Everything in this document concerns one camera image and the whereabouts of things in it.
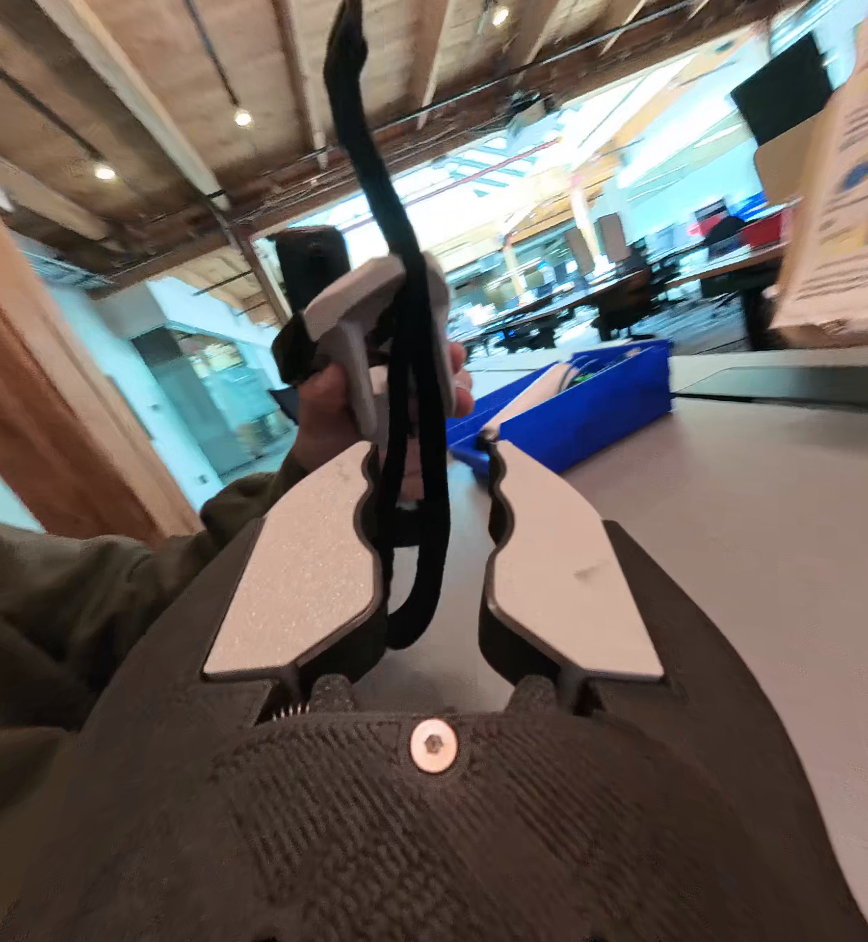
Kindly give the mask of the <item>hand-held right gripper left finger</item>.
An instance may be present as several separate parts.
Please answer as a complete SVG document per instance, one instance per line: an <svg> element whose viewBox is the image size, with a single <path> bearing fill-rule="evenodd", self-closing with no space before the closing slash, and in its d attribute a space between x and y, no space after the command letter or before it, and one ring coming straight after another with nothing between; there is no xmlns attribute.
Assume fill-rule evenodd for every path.
<svg viewBox="0 0 868 942"><path fill-rule="evenodd" d="M277 677L369 626L383 602L364 512L378 470L367 442L310 473L267 513L203 667L212 680Z"/></svg>

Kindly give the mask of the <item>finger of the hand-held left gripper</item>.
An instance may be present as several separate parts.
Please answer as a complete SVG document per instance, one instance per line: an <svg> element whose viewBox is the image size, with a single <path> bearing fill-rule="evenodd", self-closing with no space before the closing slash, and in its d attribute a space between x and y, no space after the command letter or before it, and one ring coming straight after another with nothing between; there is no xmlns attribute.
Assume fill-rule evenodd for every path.
<svg viewBox="0 0 868 942"><path fill-rule="evenodd" d="M453 417L456 383L451 365L451 343L447 323L451 308L451 289L440 263L432 253L423 252L428 298L431 309L430 339L433 371L437 380L443 415Z"/></svg>
<svg viewBox="0 0 868 942"><path fill-rule="evenodd" d="M314 343L310 371L331 364L342 367L348 407L361 436L388 432L393 343L388 316L404 280L399 257L372 258L322 290L305 311L305 327Z"/></svg>

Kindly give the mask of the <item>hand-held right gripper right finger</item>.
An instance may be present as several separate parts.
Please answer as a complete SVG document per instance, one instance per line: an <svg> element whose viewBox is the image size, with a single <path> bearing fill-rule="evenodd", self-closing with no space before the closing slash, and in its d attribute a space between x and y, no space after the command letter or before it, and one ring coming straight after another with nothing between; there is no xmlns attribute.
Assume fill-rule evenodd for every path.
<svg viewBox="0 0 868 942"><path fill-rule="evenodd" d="M489 450L478 644L510 684L530 675L658 683L664 668L598 511L509 441Z"/></svg>

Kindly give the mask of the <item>blue plastic bin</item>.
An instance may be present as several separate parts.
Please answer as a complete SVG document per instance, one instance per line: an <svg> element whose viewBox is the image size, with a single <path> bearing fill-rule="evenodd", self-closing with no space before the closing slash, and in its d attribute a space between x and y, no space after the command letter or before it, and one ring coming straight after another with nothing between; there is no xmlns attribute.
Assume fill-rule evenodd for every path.
<svg viewBox="0 0 868 942"><path fill-rule="evenodd" d="M569 387L504 422L498 443L509 442L551 471L563 474L671 412L672 350L668 339L648 339L572 353L558 361L579 368ZM447 446L451 455L476 476L487 477L491 443L479 438L481 428L555 363L478 397L468 417L449 421Z"/></svg>

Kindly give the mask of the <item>person's left forearm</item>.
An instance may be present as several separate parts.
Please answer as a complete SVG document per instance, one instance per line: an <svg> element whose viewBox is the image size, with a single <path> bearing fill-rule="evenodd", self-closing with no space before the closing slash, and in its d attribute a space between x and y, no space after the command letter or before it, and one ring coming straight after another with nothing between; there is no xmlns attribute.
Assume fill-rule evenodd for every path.
<svg viewBox="0 0 868 942"><path fill-rule="evenodd" d="M157 548L0 523L0 732L79 729L146 630L306 476L289 454L210 499L198 533Z"/></svg>

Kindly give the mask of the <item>person's left hand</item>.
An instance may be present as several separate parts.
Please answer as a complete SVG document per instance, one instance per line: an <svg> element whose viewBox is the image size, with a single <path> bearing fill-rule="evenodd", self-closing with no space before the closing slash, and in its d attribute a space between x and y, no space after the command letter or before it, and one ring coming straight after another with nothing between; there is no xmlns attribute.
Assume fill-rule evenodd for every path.
<svg viewBox="0 0 868 942"><path fill-rule="evenodd" d="M465 418L475 406L473 379L466 369L466 353L458 343L450 344L454 384L453 418ZM360 440L347 403L346 377L342 368L331 364L306 380L299 389L299 422L296 438L283 462L283 468L299 472L296 479L314 472ZM403 502L420 501L424 496L420 448L408 443L401 490Z"/></svg>

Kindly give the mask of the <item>glass partition door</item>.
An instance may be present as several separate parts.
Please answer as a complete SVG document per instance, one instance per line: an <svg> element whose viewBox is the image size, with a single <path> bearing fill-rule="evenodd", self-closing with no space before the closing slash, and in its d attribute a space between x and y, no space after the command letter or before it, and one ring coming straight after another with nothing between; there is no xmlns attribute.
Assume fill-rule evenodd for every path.
<svg viewBox="0 0 868 942"><path fill-rule="evenodd" d="M268 370L238 343L157 327L132 346L221 479L289 446L290 421Z"/></svg>

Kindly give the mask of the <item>wide wooden column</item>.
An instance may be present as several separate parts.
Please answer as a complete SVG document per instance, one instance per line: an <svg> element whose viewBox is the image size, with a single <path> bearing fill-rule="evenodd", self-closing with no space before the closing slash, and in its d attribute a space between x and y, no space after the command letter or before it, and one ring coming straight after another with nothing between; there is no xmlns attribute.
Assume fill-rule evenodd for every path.
<svg viewBox="0 0 868 942"><path fill-rule="evenodd" d="M0 477L56 535L117 534L157 546L201 530L1 218Z"/></svg>

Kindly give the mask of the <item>long wooden desk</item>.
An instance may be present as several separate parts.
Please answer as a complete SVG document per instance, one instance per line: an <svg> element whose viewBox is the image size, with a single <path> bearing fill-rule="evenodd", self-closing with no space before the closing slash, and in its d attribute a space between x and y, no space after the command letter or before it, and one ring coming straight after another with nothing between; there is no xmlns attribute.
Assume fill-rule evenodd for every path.
<svg viewBox="0 0 868 942"><path fill-rule="evenodd" d="M556 345L555 330L580 308L596 311L591 326L604 343L621 332L630 339L652 339L652 335L636 335L633 327L671 309L673 303L664 299L668 292L692 283L700 284L701 294L717 304L730 296L739 300L746 332L754 336L759 330L757 305L763 290L776 282L785 249L783 242L759 249L742 246L685 271L679 270L678 262L688 252L671 253L658 265L644 265L629 274L593 283L584 291L525 304L455 336L454 341L467 350L477 345L487 349L489 337L500 336L504 348L511 352L552 348Z"/></svg>

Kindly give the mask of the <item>brown backing board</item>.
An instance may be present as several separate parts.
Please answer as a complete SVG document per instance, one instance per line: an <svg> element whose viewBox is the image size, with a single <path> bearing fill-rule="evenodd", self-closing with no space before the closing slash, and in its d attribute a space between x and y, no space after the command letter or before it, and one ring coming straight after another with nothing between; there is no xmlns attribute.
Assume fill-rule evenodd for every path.
<svg viewBox="0 0 868 942"><path fill-rule="evenodd" d="M868 347L868 319L838 318L804 324L773 323L769 333L785 348Z"/></svg>

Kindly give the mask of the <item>beige cardboard panel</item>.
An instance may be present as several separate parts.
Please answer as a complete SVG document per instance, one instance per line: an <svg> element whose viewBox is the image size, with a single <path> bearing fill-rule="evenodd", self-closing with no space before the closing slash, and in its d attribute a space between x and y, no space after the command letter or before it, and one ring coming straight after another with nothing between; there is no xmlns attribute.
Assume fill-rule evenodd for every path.
<svg viewBox="0 0 868 942"><path fill-rule="evenodd" d="M754 165L768 206L815 207L835 124L836 117L825 108L757 147Z"/></svg>

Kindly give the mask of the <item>black tilted panel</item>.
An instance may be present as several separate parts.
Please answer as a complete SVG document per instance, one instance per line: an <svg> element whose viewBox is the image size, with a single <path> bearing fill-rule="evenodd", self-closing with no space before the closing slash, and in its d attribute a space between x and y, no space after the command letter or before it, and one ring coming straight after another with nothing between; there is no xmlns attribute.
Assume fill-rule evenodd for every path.
<svg viewBox="0 0 868 942"><path fill-rule="evenodd" d="M832 93L825 58L807 33L733 88L730 97L761 147L818 115Z"/></svg>

